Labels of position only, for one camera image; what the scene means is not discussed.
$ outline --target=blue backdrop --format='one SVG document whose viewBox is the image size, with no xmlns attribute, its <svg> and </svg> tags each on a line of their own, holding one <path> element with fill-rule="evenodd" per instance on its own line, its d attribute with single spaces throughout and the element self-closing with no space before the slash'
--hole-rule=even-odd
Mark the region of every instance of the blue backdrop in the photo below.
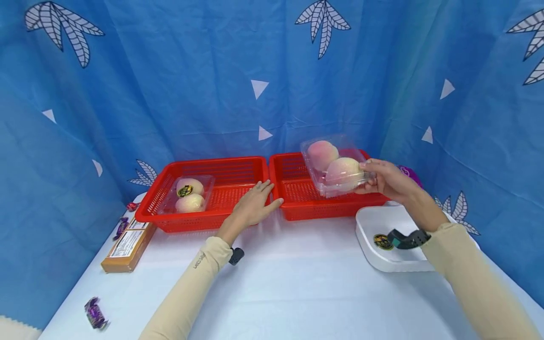
<svg viewBox="0 0 544 340">
<path fill-rule="evenodd" d="M 0 314 L 43 329 L 166 164 L 338 132 L 544 305 L 544 4 L 312 1 L 0 4 Z"/>
</svg>

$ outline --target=beige sleeve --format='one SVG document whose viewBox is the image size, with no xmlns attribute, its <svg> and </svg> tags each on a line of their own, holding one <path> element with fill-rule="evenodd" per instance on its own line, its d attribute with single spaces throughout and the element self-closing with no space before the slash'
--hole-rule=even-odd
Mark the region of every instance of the beige sleeve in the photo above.
<svg viewBox="0 0 544 340">
<path fill-rule="evenodd" d="M 452 286 L 481 339 L 541 339 L 520 302 L 491 271 L 486 258 L 462 225 L 440 226 L 422 250 L 436 271 Z"/>
<path fill-rule="evenodd" d="M 232 256 L 219 237 L 210 237 L 168 293 L 140 340 L 185 340 L 219 270 Z"/>
</svg>

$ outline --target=candy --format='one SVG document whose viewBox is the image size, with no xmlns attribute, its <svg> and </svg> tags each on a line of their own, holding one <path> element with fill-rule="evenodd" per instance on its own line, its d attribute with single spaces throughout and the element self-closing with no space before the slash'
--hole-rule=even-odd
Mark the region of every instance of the candy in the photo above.
<svg viewBox="0 0 544 340">
<path fill-rule="evenodd" d="M 176 202 L 176 210 L 179 213 L 192 213 L 202 211 L 204 206 L 204 197 L 199 194 L 191 194 L 189 196 L 182 197 Z"/>
<path fill-rule="evenodd" d="M 140 203 L 130 202 L 129 204 L 127 204 L 127 210 L 133 212 L 138 208 L 139 205 Z"/>
<path fill-rule="evenodd" d="M 402 171 L 404 173 L 404 175 L 408 176 L 409 178 L 413 179 L 414 182 L 417 183 L 417 185 L 419 185 L 421 188 L 423 188 L 423 185 L 421 184 L 421 181 L 419 180 L 419 177 L 416 175 L 416 172 L 413 171 L 412 169 L 406 167 L 406 166 L 402 166 L 402 165 L 399 165 L 398 168 L 400 169 L 400 171 Z"/>
<path fill-rule="evenodd" d="M 327 168 L 325 181 L 328 186 L 338 186 L 340 191 L 351 191 L 364 178 L 364 171 L 359 168 L 359 162 L 349 157 L 342 157 L 332 162 Z"/>
<path fill-rule="evenodd" d="M 325 171 L 338 159 L 338 149 L 326 140 L 319 140 L 308 147 L 308 156 L 314 168 Z"/>
<path fill-rule="evenodd" d="M 125 231 L 127 226 L 128 226 L 128 217 L 121 217 L 121 221 L 119 222 L 119 227 L 117 227 L 117 233 L 115 233 L 115 236 L 113 237 L 114 241 L 120 238 L 121 235 L 123 235 L 123 231 Z"/>
<path fill-rule="evenodd" d="M 105 319 L 104 315 L 102 315 L 97 302 L 97 297 L 90 299 L 89 302 L 85 304 L 85 312 L 87 313 L 87 318 L 91 323 L 92 328 L 103 330 L 108 325 L 108 321 Z"/>
</svg>

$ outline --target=brown box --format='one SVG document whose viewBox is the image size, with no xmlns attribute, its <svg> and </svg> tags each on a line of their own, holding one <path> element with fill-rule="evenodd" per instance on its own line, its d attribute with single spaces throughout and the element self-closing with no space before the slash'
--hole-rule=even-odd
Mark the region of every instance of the brown box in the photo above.
<svg viewBox="0 0 544 340">
<path fill-rule="evenodd" d="M 142 223 L 132 219 L 119 240 L 102 261 L 106 273 L 131 273 L 157 227 L 153 223 Z"/>
</svg>

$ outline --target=white tablecloth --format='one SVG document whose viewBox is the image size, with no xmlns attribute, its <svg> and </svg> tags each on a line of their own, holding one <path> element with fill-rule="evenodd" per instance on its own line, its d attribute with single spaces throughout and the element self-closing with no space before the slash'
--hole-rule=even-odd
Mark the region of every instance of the white tablecloth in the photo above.
<svg viewBox="0 0 544 340">
<path fill-rule="evenodd" d="M 102 270 L 113 246 L 109 238 L 40 340 L 137 339 L 212 234 L 158 229 L 136 270 L 127 274 Z M 235 246 L 246 256 L 217 277 L 190 339 L 477 339 L 437 273 L 386 274 L 370 266 L 353 218 L 286 222 L 277 213 L 246 230 Z M 544 334 L 544 310 L 493 268 Z M 91 328 L 84 312 L 93 296 L 111 321 L 102 332 Z"/>
</svg>

